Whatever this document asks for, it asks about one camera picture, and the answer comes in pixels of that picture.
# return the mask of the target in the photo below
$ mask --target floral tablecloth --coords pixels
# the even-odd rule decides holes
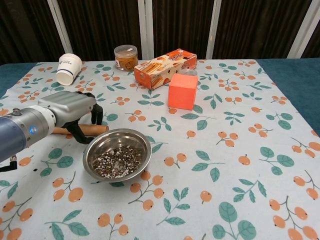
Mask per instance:
[[[112,61],[84,62],[71,86],[56,82],[57,65],[32,68],[0,114],[62,90],[91,92],[103,124],[148,137],[151,161],[134,179],[97,182],[83,168],[85,145],[42,139],[0,175],[0,239],[319,237],[320,139],[255,60],[199,60],[192,111],[169,108],[167,85],[145,89]]]

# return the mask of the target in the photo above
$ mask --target orange cube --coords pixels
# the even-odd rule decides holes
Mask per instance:
[[[169,84],[168,107],[192,110],[194,107],[198,77],[175,73]]]

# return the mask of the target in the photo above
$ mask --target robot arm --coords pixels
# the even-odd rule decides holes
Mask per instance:
[[[0,162],[10,158],[10,166],[0,172],[17,169],[15,154],[50,135],[55,127],[66,128],[82,144],[94,138],[85,137],[79,119],[91,112],[91,122],[102,124],[103,109],[91,93],[60,91],[41,98],[38,105],[0,117]]]

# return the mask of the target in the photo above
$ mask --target orange box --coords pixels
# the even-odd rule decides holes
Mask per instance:
[[[197,92],[198,77],[175,73],[169,84],[168,107],[192,110]]]
[[[135,66],[134,77],[138,83],[153,90],[169,83],[180,70],[195,69],[196,66],[197,55],[179,48]]]

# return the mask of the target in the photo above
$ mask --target snack box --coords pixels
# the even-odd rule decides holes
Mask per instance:
[[[154,90],[169,83],[182,69],[195,69],[196,66],[197,55],[179,48],[135,66],[134,77],[138,83]]]

